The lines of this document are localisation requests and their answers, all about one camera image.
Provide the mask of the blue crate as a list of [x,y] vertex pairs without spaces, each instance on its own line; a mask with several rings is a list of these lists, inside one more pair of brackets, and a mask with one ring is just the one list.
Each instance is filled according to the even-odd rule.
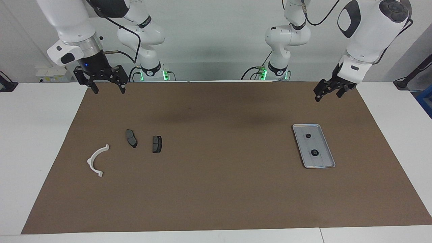
[[425,90],[421,91],[415,99],[426,114],[432,119],[432,84]]

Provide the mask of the silver metal tray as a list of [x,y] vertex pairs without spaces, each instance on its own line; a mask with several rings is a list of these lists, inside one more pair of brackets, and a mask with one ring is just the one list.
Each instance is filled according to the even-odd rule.
[[[294,124],[292,126],[303,166],[308,169],[334,168],[336,163],[319,124]],[[314,157],[311,150],[316,149],[320,155]]]

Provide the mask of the black angled stand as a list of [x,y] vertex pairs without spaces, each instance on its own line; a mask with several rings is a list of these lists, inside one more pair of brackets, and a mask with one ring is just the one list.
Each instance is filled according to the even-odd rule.
[[409,90],[407,88],[409,82],[412,81],[415,76],[425,71],[430,66],[432,66],[432,53],[424,61],[422,61],[422,63],[419,64],[409,75],[393,81],[393,84],[398,90]]

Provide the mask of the white semicircular plastic bracket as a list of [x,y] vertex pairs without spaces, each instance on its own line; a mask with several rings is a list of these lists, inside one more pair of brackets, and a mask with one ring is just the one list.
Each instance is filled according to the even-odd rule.
[[106,144],[104,147],[97,149],[97,150],[96,150],[96,151],[95,151],[95,152],[90,156],[90,158],[88,158],[88,160],[87,160],[87,164],[88,164],[88,166],[90,167],[91,171],[93,171],[94,173],[96,173],[96,174],[98,175],[98,177],[100,177],[100,178],[103,177],[103,171],[101,171],[101,170],[97,170],[97,169],[94,167],[94,162],[95,162],[96,157],[97,157],[99,154],[101,154],[101,153],[103,153],[103,152],[105,152],[105,151],[108,151],[109,148],[110,148],[109,144]]

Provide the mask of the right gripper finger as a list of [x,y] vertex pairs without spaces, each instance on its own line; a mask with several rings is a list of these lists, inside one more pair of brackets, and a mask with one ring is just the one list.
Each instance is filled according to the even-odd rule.
[[93,91],[94,94],[98,94],[99,88],[94,83],[95,75],[93,74],[87,74],[81,66],[76,66],[74,68],[74,76],[76,77],[78,83],[80,85],[86,86]]
[[111,82],[119,87],[122,94],[125,94],[126,92],[126,85],[128,81],[128,74],[125,72],[122,65],[117,65],[111,68]]

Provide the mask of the brown table mat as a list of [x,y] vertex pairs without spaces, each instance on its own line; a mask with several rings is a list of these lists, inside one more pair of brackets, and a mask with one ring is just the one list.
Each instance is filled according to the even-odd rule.
[[[313,82],[98,87],[85,92],[22,234],[432,224],[357,90],[317,103]],[[294,124],[321,126],[334,168],[303,166]],[[106,144],[100,178],[87,160]]]

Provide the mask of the long grey brake pad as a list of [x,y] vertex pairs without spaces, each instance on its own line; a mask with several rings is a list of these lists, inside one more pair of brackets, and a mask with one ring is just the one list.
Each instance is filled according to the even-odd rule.
[[125,132],[126,135],[126,140],[128,142],[128,144],[132,147],[132,148],[136,148],[136,146],[138,145],[138,142],[136,140],[136,137],[134,135],[134,132],[130,129],[127,129]]

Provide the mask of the white box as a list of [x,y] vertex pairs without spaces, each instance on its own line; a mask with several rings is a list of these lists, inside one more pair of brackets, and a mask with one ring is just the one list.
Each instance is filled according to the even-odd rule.
[[36,71],[35,80],[39,83],[69,83],[75,81],[71,72],[65,66],[37,68]]

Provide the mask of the black clamp mount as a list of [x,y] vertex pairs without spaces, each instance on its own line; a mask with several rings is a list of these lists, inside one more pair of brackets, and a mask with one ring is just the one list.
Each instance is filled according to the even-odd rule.
[[0,71],[0,92],[12,92],[18,84],[18,82],[12,81],[3,71]]

